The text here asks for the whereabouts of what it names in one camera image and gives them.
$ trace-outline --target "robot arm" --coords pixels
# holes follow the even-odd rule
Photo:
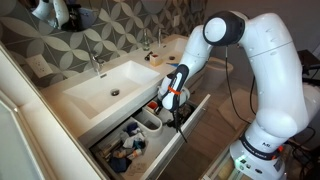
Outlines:
[[[211,16],[192,32],[176,73],[171,82],[164,81],[159,96],[166,109],[177,109],[185,81],[205,65],[212,46],[235,43],[243,46],[256,77],[258,111],[246,132],[230,146],[230,153],[235,167],[249,177],[280,179],[284,163],[278,148],[307,127],[319,110],[320,93],[302,84],[297,51],[276,14],[248,19],[239,12],[222,11]]]
[[[183,85],[204,67],[211,49],[203,39],[203,25],[197,26],[189,37],[175,74],[167,76],[159,89],[158,98],[162,99],[164,108],[174,111],[189,98],[189,91]]]
[[[40,0],[32,14],[58,29],[69,21],[69,11],[64,0]]]

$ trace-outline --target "bathroom sink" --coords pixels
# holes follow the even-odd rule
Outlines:
[[[176,38],[173,41],[162,44],[162,46],[156,50],[155,53],[158,53],[165,63],[177,64],[181,60],[187,42],[187,39]]]
[[[89,119],[159,75],[134,61],[123,63],[63,92]]]

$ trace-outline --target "chrome faucet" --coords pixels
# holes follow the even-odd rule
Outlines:
[[[102,66],[105,62],[103,59],[99,59],[99,56],[95,51],[92,51],[90,53],[90,61],[91,61],[93,70],[97,73],[101,71]]]
[[[158,31],[158,46],[160,47],[161,44],[162,44],[162,35],[167,35],[169,36],[170,34],[167,33],[167,32],[164,32],[162,28],[159,28],[159,31]]]

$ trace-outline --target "drawer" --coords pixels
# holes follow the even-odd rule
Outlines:
[[[181,126],[181,131],[185,137],[190,135],[201,116],[205,113],[209,98],[210,95],[207,95],[199,105],[187,102],[187,104],[191,105],[195,109]],[[148,124],[146,123],[146,120],[150,119],[153,119],[151,120],[153,128],[150,132],[146,132],[144,130],[144,125]],[[175,128],[162,124],[168,119],[172,119],[172,115],[166,109],[162,109],[159,115],[155,115],[146,110],[146,107],[142,107],[140,111],[133,114],[106,137],[90,148],[90,151],[94,155],[101,170],[103,170],[111,179],[157,179],[181,145],[185,143],[182,135],[180,133],[176,133]],[[128,124],[137,121],[139,122],[138,126],[144,132],[146,148],[142,155],[132,160],[130,166],[142,163],[146,168],[144,168],[143,172],[139,173],[132,173],[132,171],[130,173],[130,170],[127,170],[124,173],[115,173],[109,166],[108,157],[111,155],[114,148],[121,146],[120,133],[123,129],[125,129]]]

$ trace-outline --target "tiled wall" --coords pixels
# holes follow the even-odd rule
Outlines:
[[[90,29],[63,32],[39,21],[18,0],[1,2],[0,39],[38,88],[92,68],[88,54],[92,50],[110,60],[140,48],[143,28],[155,41],[158,28],[187,36],[204,21],[203,10],[191,12],[190,0],[167,0],[156,15],[147,13],[140,0],[102,0],[99,18]],[[175,15],[180,15],[180,25],[172,27]],[[37,54],[42,54],[53,74],[38,78],[33,73],[25,59]]]

